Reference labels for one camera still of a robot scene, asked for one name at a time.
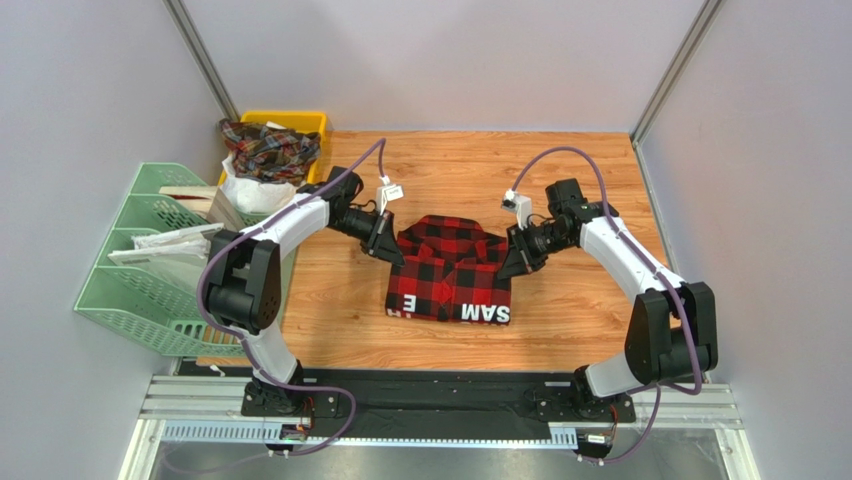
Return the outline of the red black plaid shirt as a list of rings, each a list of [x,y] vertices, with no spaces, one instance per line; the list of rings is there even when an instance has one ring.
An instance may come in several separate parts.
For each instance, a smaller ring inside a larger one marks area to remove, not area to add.
[[[505,237],[471,219],[427,215],[397,236],[405,264],[392,266],[385,296],[389,317],[508,325],[511,281],[498,272]]]

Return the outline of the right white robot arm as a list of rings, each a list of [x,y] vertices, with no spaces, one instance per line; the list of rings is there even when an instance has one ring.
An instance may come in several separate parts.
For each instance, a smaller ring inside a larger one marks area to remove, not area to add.
[[[580,248],[598,261],[632,303],[623,350],[578,368],[572,405],[581,412],[608,408],[632,391],[691,377],[718,364],[716,305],[704,282],[689,283],[654,258],[606,200],[589,201],[575,179],[545,190],[549,218],[535,224],[530,198],[509,189],[502,207],[517,223],[507,230],[501,279],[542,269],[549,256]]]

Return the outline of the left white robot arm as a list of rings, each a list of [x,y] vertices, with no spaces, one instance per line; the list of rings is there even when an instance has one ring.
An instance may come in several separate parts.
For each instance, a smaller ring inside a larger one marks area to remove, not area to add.
[[[283,208],[258,224],[214,235],[196,301],[208,325],[235,338],[249,358],[253,372],[246,393],[252,402],[296,405],[311,391],[280,328],[282,261],[287,255],[329,228],[358,240],[364,254],[403,265],[388,208],[403,197],[402,186],[381,176],[371,209],[355,201],[362,188],[353,170],[336,166],[326,181],[300,187]]]

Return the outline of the white cloth in bin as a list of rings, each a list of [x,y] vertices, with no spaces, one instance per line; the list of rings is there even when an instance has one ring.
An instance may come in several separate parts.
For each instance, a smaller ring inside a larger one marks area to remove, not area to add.
[[[220,189],[231,204],[241,213],[271,215],[283,208],[296,195],[297,187],[290,183],[263,183],[252,178],[237,176],[233,166],[234,155],[223,161],[224,180]]]

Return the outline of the multicolour plaid shirt in bin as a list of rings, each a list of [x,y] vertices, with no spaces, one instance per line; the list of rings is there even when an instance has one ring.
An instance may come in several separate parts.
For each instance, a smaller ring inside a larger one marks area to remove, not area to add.
[[[234,155],[238,177],[263,183],[298,185],[320,158],[322,136],[264,123],[222,119],[217,123],[223,143]]]

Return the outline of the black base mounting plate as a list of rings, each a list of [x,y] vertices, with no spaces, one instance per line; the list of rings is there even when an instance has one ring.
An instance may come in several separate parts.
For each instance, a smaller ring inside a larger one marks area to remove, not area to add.
[[[390,441],[548,441],[557,424],[637,425],[640,396],[593,399],[570,373],[307,368],[293,392],[227,367],[244,418],[289,418],[316,436]]]

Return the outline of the brown book in rack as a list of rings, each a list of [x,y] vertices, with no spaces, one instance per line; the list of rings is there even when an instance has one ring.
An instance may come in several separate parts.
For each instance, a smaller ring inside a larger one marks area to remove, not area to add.
[[[224,222],[227,218],[223,195],[217,186],[163,186],[159,194],[176,200],[209,222]]]

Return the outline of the papers in file rack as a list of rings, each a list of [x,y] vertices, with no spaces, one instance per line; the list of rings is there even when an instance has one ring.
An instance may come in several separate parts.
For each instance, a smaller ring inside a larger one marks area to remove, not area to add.
[[[223,228],[223,223],[213,223],[136,235],[132,237],[132,249],[112,250],[107,258],[116,266],[138,268],[175,287],[192,291],[207,265],[211,239]]]

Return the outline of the green plastic file rack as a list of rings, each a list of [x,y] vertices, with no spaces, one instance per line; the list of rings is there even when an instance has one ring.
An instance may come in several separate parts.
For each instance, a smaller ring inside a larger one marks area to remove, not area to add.
[[[199,269],[169,271],[159,259],[118,260],[143,236],[200,226],[205,219],[161,194],[167,186],[195,187],[202,180],[177,163],[144,163],[74,305],[76,313],[119,336],[169,357],[240,358],[236,338],[210,327],[195,300]]]

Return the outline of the aluminium rail frame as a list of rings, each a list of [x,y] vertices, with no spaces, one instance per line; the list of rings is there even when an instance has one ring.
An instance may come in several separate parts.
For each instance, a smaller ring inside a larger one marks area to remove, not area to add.
[[[640,396],[637,425],[608,430],[557,424],[548,441],[390,441],[316,436],[289,418],[232,412],[229,380],[199,371],[154,377],[121,470],[165,476],[441,479],[756,479],[730,387],[697,396],[671,389]]]

